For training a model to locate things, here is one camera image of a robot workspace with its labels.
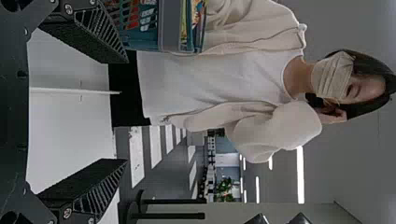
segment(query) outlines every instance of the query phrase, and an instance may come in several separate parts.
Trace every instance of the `sleeve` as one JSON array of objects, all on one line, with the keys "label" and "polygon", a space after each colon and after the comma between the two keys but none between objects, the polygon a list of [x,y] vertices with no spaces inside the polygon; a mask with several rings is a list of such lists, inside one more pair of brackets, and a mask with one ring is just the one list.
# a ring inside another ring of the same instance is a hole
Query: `sleeve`
[{"label": "sleeve", "polygon": [[251,163],[268,161],[281,148],[294,150],[321,133],[318,114],[306,102],[279,106],[271,119],[254,116],[225,127],[235,148]]}]

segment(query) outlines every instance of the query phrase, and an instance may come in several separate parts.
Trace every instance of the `eye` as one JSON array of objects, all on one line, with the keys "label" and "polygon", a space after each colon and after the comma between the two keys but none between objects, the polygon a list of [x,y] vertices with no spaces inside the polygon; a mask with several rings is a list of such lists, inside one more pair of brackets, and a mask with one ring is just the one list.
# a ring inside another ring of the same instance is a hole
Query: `eye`
[{"label": "eye", "polygon": [[346,97],[349,96],[349,94],[350,94],[350,92],[352,91],[352,89],[353,89],[353,86],[352,86],[352,85],[349,85],[349,86],[347,87],[347,89],[346,89]]}]

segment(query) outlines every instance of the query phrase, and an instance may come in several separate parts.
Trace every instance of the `woman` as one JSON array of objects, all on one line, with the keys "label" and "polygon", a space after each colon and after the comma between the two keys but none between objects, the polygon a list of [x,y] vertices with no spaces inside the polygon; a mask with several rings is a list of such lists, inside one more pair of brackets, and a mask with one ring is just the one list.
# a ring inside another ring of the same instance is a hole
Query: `woman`
[{"label": "woman", "polygon": [[[340,50],[303,58],[306,26],[268,0],[208,0],[197,57],[138,52],[144,116],[191,132],[225,128],[249,162],[266,162],[389,101],[396,78],[380,61]],[[298,101],[307,94],[308,103]]]}]

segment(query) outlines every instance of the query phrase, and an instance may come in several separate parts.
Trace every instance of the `white wall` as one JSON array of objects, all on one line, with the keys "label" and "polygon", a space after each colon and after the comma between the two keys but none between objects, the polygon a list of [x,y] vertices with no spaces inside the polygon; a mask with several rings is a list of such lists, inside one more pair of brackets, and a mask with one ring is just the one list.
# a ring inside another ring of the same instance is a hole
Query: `white wall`
[{"label": "white wall", "polygon": [[[36,31],[28,44],[31,85],[107,90],[107,66]],[[31,94],[27,181],[38,193],[101,158],[114,158],[104,95]],[[101,223],[118,223],[118,194]]]},{"label": "white wall", "polygon": [[[396,70],[395,1],[282,2],[308,25],[307,59],[348,48],[369,53]],[[391,102],[379,113],[325,128],[304,147],[308,202],[336,200],[363,223],[396,223],[395,112]]]},{"label": "white wall", "polygon": [[[189,224],[227,223],[244,224],[259,213],[263,213],[270,224],[286,224],[303,212],[314,224],[359,224],[359,222],[333,203],[209,203],[199,205],[153,205],[150,213],[161,212],[205,212],[205,220],[189,220]],[[139,220],[138,224],[155,224],[158,220]],[[186,220],[164,220],[162,224],[184,224]]]}]

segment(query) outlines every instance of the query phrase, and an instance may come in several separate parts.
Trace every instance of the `dark hair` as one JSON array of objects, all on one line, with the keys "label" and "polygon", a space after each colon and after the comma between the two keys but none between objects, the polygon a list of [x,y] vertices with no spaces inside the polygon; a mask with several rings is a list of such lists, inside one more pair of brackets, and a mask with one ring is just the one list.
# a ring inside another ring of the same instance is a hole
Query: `dark hair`
[{"label": "dark hair", "polygon": [[[376,111],[380,107],[387,104],[390,100],[390,96],[396,92],[396,76],[394,75],[392,70],[390,70],[390,68],[387,67],[384,63],[373,57],[349,49],[337,50],[333,53],[330,53],[325,58],[329,58],[339,51],[344,51],[350,56],[355,57],[355,61],[353,63],[354,76],[368,74],[378,75],[384,78],[386,84],[385,92],[374,100],[353,105],[339,105],[338,107],[340,109],[346,111],[347,118],[354,119],[358,116]],[[312,107],[324,106],[323,99],[318,98],[313,93],[306,94],[305,98]]]}]

